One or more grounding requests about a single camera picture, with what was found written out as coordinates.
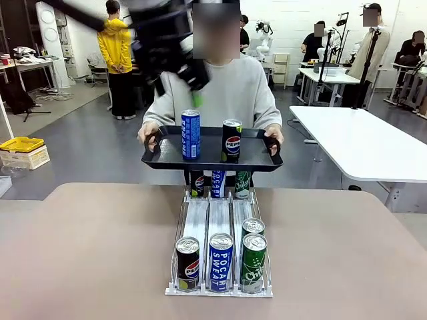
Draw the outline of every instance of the clear acrylic shelf divider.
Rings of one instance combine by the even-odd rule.
[[[255,189],[251,189],[247,199],[228,197],[214,199],[210,189],[206,188],[207,197],[190,197],[189,187],[184,189],[183,201],[173,242],[171,258],[171,277],[166,288],[166,295],[189,295],[210,297],[258,297],[272,298],[272,272],[268,249],[264,262],[262,289],[257,293],[245,293],[240,285],[240,249],[242,242],[242,223],[245,219],[255,217],[262,220]],[[234,239],[234,252],[231,272],[229,274],[230,290],[215,293],[209,290],[209,239],[215,233],[227,233]],[[199,287],[194,291],[180,291],[177,282],[177,255],[175,244],[181,237],[195,237],[200,244]]]

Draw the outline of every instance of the hand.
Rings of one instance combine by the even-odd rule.
[[[285,141],[285,138],[282,134],[282,127],[277,123],[273,123],[266,127],[266,133],[264,134],[266,137],[276,138],[280,145]],[[272,155],[275,155],[278,152],[278,147],[274,145],[271,149]]]
[[[148,121],[142,125],[142,128],[138,132],[138,139],[142,143],[145,143],[145,139],[152,133],[159,131],[159,125],[154,121]],[[155,142],[154,137],[148,141],[148,149],[151,152],[154,152],[154,147],[157,143]]]

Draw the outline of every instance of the gray sweatshirt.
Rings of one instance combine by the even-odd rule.
[[[245,128],[265,129],[272,123],[282,125],[282,116],[259,61],[241,55],[227,65],[206,63],[206,66],[211,81],[199,92],[203,99],[202,106],[197,109],[201,126],[221,127],[226,119],[240,120]],[[163,73],[161,79],[165,95],[155,98],[143,122],[181,125],[181,112],[193,109],[189,88],[172,73]]]

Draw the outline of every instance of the lab room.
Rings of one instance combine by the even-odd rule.
[[[426,10],[0,0],[2,320],[425,320]]]

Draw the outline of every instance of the beverage can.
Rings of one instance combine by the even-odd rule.
[[[224,198],[226,195],[226,172],[212,171],[211,196],[213,198]]]
[[[230,289],[230,267],[233,261],[233,238],[216,233],[209,240],[209,289],[224,292]]]
[[[182,157],[194,160],[200,156],[200,112],[185,110],[181,113]]]
[[[256,218],[248,218],[242,223],[242,239],[248,233],[257,233],[259,235],[264,235],[264,230],[266,229],[266,225],[259,219]]]
[[[238,199],[249,197],[249,188],[251,184],[251,173],[249,171],[236,172],[235,196]]]
[[[190,171],[189,182],[191,187],[191,196],[203,197],[205,193],[205,175],[203,171]]]
[[[222,155],[226,163],[237,163],[240,158],[240,141],[242,140],[242,122],[225,120],[222,123]]]
[[[193,237],[183,237],[176,242],[178,258],[178,289],[193,291],[199,285],[199,241]]]
[[[245,293],[262,290],[263,266],[266,258],[267,240],[263,235],[249,233],[243,238],[240,285]]]

